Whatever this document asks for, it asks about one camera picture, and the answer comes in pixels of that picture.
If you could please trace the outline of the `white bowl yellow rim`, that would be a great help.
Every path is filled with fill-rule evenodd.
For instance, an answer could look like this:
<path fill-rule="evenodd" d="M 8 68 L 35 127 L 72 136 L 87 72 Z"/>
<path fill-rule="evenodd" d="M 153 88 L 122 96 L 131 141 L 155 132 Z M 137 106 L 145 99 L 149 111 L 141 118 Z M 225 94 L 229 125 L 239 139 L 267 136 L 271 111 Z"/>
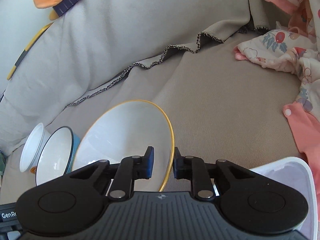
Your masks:
<path fill-rule="evenodd" d="M 75 153 L 72 170 L 107 159 L 112 164 L 154 149 L 152 177 L 135 182 L 136 191 L 163 191 L 170 176 L 175 138 L 166 113 L 145 100 L 122 102 L 88 129 Z"/>

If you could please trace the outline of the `white paper bowl orange sticker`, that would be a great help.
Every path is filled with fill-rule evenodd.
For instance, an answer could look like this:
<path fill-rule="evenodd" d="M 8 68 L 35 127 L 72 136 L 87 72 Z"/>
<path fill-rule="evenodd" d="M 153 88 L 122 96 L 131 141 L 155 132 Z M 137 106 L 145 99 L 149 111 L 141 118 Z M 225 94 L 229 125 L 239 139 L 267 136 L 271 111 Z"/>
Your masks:
<path fill-rule="evenodd" d="M 31 173 L 35 173 L 40 154 L 49 137 L 50 133 L 46 130 L 43 123 L 39 123 L 34 127 L 22 150 L 20 158 L 21 172 L 30 171 Z"/>

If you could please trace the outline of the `blue ceramic bowl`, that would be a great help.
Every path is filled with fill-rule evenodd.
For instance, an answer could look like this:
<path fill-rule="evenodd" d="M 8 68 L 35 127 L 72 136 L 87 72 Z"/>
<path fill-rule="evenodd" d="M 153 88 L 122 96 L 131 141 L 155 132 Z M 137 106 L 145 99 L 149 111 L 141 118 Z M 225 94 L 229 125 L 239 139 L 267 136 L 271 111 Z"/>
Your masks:
<path fill-rule="evenodd" d="M 37 162 L 35 183 L 37 186 L 68 174 L 80 138 L 68 126 L 58 128 L 48 139 Z"/>

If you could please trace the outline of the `red white foil tray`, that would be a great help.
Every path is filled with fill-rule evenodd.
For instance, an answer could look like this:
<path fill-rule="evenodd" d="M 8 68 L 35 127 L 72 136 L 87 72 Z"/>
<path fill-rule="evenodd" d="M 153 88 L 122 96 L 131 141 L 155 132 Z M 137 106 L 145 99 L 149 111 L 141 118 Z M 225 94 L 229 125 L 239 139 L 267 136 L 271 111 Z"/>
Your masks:
<path fill-rule="evenodd" d="M 296 189 L 306 198 L 309 206 L 308 215 L 298 230 L 307 239 L 316 240 L 318 237 L 317 197 L 308 164 L 300 158 L 287 157 L 251 170 Z"/>

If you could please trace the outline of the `green floral cloth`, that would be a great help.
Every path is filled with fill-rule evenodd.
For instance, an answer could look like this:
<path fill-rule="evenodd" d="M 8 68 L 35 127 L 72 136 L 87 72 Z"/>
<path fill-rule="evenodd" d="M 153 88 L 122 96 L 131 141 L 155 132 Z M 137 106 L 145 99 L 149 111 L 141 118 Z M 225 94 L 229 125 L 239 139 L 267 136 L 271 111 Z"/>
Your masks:
<path fill-rule="evenodd" d="M 7 157 L 0 152 L 0 176 L 2 177 L 5 171 Z"/>

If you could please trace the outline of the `beige sofa cover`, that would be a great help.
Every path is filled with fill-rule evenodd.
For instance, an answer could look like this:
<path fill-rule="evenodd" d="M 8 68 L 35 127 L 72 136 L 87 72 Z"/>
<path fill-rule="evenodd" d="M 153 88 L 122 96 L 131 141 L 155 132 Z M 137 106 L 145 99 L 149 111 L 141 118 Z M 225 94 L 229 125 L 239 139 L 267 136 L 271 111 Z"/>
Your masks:
<path fill-rule="evenodd" d="M 298 157 L 282 109 L 300 81 L 233 53 L 277 20 L 287 18 L 265 0 L 82 0 L 37 40 L 1 99 L 1 203 L 35 186 L 19 162 L 37 124 L 83 137 L 135 99 L 167 113 L 184 154 L 249 168 Z"/>

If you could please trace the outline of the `yellow black stick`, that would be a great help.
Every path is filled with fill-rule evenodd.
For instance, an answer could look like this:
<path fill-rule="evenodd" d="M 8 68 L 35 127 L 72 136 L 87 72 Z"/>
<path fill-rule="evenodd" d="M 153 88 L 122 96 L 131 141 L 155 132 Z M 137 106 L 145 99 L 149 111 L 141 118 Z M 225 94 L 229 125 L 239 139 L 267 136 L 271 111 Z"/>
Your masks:
<path fill-rule="evenodd" d="M 13 65 L 12 69 L 10 70 L 9 74 L 7 75 L 7 80 L 10 80 L 14 73 L 16 72 L 16 69 L 19 67 L 23 59 L 26 57 L 26 55 L 31 50 L 32 46 L 38 41 L 38 39 L 46 32 L 46 30 L 52 25 L 52 23 L 45 25 L 42 29 L 40 29 L 37 34 L 31 39 L 31 41 L 27 44 L 27 46 L 24 48 L 18 59 L 16 60 L 15 64 Z"/>

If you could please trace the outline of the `pink floral baby clothes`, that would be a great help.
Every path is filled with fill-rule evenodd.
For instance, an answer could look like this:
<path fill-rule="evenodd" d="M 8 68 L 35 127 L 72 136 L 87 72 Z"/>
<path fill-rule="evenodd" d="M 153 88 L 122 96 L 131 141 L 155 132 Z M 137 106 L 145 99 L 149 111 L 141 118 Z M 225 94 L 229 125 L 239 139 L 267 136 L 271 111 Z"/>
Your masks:
<path fill-rule="evenodd" d="M 296 75 L 301 81 L 295 101 L 283 113 L 295 143 L 319 172 L 319 0 L 266 0 L 291 16 L 276 29 L 234 49 L 237 60 Z"/>

